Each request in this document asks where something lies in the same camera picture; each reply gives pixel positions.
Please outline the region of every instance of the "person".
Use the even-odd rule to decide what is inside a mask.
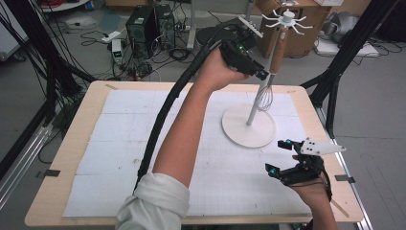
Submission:
[[[116,229],[181,228],[189,209],[188,188],[209,98],[216,90],[247,78],[228,68],[218,48],[208,55],[159,149],[152,172],[142,177],[119,210]],[[337,228],[323,185],[292,189],[310,207],[314,229]]]

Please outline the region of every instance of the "white paper sheet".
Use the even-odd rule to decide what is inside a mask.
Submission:
[[[155,118],[167,96],[162,91],[112,90],[79,164],[65,217],[114,217],[132,194],[136,173]],[[166,119],[154,152],[169,130],[186,93]],[[221,117],[235,104],[252,103],[256,93],[216,92],[209,101],[192,177],[188,216],[310,213],[299,197],[270,178],[265,163],[293,167],[294,151],[279,149],[278,140],[306,136],[288,94],[274,94],[270,111],[278,131],[261,149],[235,145],[224,135]]]

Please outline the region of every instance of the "floor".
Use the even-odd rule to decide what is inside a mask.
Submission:
[[[109,30],[107,19],[117,16],[111,11],[69,11],[69,14],[86,13],[98,23],[98,29]],[[117,27],[122,28],[124,18],[119,18]],[[83,38],[78,34],[65,34],[71,53],[91,74],[111,71],[111,54],[105,45],[96,43],[81,46]],[[392,44],[384,44],[396,50]],[[252,57],[264,64],[266,60],[253,49]],[[371,220],[373,229],[404,229],[406,226],[406,188],[403,176],[406,157],[402,144],[406,136],[406,51],[390,53],[385,57],[367,57],[357,65],[352,63],[340,81],[334,132],[338,144],[347,147],[343,153],[355,186]],[[332,62],[332,57],[320,57],[314,52],[302,58],[285,58],[274,84],[299,85],[319,74]],[[187,64],[173,62],[161,74],[152,75],[146,81],[176,81]],[[250,79],[246,83],[258,83]],[[0,62],[0,130],[2,159],[18,138],[22,130],[44,102],[33,67],[28,61],[9,59]],[[41,152],[42,159],[52,161],[61,137],[58,135]],[[25,176],[15,188],[6,205],[0,210],[0,229],[50,229],[28,227],[24,217],[41,185],[44,172],[49,165],[34,160]],[[234,226],[231,229],[271,229],[270,226]],[[340,223],[340,229],[356,229],[354,224]],[[112,229],[112,227],[65,227],[52,229]],[[290,229],[281,225],[281,229]]]

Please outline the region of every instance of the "wooden table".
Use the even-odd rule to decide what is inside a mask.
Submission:
[[[71,124],[50,170],[58,170],[58,177],[46,176],[34,202],[25,218],[29,226],[68,226],[68,225],[114,225],[114,218],[64,218],[62,216],[71,193],[75,172],[78,168],[90,135],[110,90],[155,90],[169,91],[173,83],[168,82],[119,82],[95,81],[90,85],[78,113]],[[257,85],[233,84],[222,91],[257,92]],[[307,136],[328,142],[326,132],[307,96],[300,86],[273,86],[274,93],[290,94]],[[345,174],[335,154],[325,155],[325,166],[333,188],[333,205],[339,222],[359,222],[363,219],[361,208],[348,182],[337,182],[334,175]],[[266,215],[228,217],[186,217],[184,224],[238,224],[238,223],[282,223],[308,222],[310,216]]]

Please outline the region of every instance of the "white sleeve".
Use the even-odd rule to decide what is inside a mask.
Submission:
[[[179,230],[189,199],[189,189],[175,178],[148,173],[120,208],[116,229]]]

